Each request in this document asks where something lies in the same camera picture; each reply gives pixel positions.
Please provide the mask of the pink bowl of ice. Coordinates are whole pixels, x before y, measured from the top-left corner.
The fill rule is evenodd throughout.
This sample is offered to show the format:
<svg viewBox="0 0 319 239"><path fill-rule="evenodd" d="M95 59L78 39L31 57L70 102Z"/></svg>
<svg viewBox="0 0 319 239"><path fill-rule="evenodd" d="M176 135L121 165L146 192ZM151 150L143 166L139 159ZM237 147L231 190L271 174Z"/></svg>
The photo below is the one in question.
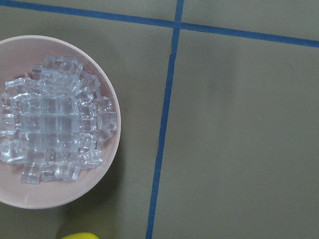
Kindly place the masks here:
<svg viewBox="0 0 319 239"><path fill-rule="evenodd" d="M115 112L120 106L115 90L103 69L85 52L65 41L40 35L16 36L0 42L0 89L6 81L31 73L31 66L40 63L45 55L73 56L85 70L99 76L101 93L112 97ZM121 135L121 119L117 119L115 135L105 143L103 162L97 168L80 173L75 182L49 182L37 185L22 184L20 173L6 163L0 164L1 202L25 209L46 209L65 205L90 191L107 174L118 150Z"/></svg>

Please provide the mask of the yellow lemon right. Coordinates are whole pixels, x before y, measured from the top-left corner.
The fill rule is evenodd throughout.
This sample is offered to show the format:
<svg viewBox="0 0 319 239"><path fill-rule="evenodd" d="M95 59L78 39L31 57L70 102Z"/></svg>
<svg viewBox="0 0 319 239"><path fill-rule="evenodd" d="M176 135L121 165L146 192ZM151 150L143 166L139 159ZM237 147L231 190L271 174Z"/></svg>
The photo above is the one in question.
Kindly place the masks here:
<svg viewBox="0 0 319 239"><path fill-rule="evenodd" d="M81 232L67 235L65 237L62 237L61 239L99 239L99 237L93 233Z"/></svg>

